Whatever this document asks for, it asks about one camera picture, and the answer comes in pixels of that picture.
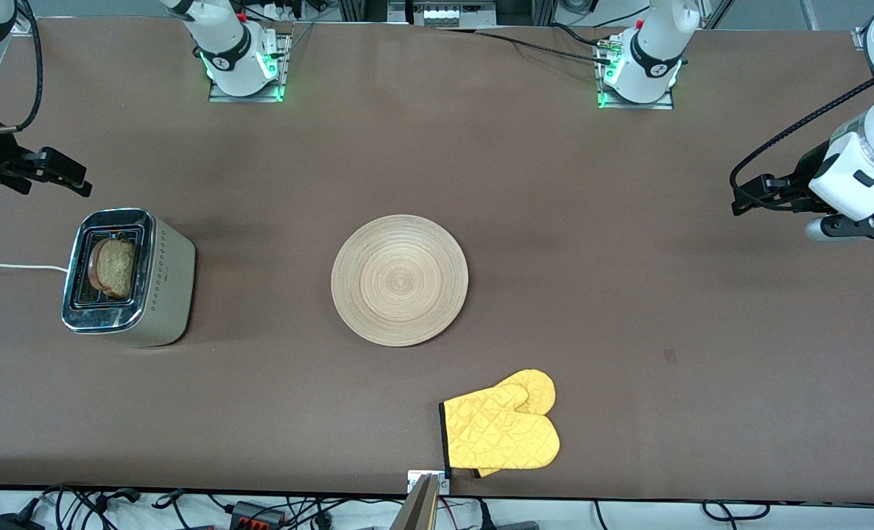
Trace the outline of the round wooden plate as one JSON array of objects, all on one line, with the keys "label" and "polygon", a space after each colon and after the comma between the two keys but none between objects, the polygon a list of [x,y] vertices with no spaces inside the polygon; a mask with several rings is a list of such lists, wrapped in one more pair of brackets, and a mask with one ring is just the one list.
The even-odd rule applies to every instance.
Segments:
[{"label": "round wooden plate", "polygon": [[342,321],[386,347],[421,345],[457,318],[469,291],[463,248],[436,222],[385,216],[363,225],[339,249],[330,293]]}]

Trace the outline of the tan angled beam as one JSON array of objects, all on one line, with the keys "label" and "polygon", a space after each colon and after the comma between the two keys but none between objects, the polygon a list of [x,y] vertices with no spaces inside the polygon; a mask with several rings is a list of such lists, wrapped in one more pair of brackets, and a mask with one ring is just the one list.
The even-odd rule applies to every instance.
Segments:
[{"label": "tan angled beam", "polygon": [[389,530],[434,530],[439,499],[439,480],[436,476],[424,476],[407,493]]}]

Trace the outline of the brown bread slice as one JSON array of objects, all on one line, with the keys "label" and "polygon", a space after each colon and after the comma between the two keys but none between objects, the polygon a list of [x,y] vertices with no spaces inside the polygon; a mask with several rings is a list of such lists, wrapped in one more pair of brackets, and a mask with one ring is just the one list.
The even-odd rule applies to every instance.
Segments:
[{"label": "brown bread slice", "polygon": [[98,292],[124,300],[133,291],[135,245],[128,239],[104,238],[90,254],[87,275]]}]

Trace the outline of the grey electrical box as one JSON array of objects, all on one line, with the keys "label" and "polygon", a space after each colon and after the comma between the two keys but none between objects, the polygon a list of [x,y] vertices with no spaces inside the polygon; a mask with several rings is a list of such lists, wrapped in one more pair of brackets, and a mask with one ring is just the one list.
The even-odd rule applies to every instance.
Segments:
[{"label": "grey electrical box", "polygon": [[387,0],[386,22],[419,27],[475,29],[497,23],[494,0]]}]

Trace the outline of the yellow quilted oven mitt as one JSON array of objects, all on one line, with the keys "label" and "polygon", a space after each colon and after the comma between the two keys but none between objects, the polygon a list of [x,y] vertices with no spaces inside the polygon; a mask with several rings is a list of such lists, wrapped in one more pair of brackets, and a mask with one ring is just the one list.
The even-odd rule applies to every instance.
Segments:
[{"label": "yellow quilted oven mitt", "polygon": [[541,370],[519,370],[490,388],[439,404],[444,467],[484,478],[535,470],[555,460],[561,441],[548,413],[557,388]]}]

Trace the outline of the black device red connectors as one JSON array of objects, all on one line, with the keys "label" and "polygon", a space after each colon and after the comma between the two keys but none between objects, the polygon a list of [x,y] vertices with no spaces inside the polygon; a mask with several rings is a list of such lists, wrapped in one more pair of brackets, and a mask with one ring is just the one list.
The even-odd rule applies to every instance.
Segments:
[{"label": "black device red connectors", "polygon": [[235,502],[228,507],[229,530],[281,530],[286,521],[283,511],[255,503]]}]

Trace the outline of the chrome two-slot toaster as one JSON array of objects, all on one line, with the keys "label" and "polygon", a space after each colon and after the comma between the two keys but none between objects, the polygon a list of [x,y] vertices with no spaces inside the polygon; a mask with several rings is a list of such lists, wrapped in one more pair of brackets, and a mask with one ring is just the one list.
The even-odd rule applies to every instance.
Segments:
[{"label": "chrome two-slot toaster", "polygon": [[[135,245],[133,291],[108,297],[89,283],[90,254],[101,239]],[[140,208],[87,216],[74,238],[64,282],[62,322],[74,334],[100,336],[136,348],[176,342],[190,318],[197,248],[162,218]]]}]

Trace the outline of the white power strip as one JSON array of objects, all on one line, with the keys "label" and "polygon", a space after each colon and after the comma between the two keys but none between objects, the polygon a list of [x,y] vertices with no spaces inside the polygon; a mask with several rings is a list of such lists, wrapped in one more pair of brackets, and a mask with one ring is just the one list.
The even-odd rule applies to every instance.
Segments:
[{"label": "white power strip", "polygon": [[303,0],[257,0],[259,15],[268,21],[299,21],[303,17]]}]

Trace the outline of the small metal edge bracket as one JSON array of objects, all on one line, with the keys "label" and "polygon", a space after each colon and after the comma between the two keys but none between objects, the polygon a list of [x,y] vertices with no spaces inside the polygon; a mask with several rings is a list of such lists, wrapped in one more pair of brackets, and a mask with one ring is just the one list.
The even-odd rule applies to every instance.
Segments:
[{"label": "small metal edge bracket", "polygon": [[440,496],[450,495],[451,481],[446,470],[409,470],[407,472],[407,493],[410,493],[424,476],[436,476],[439,480]]}]

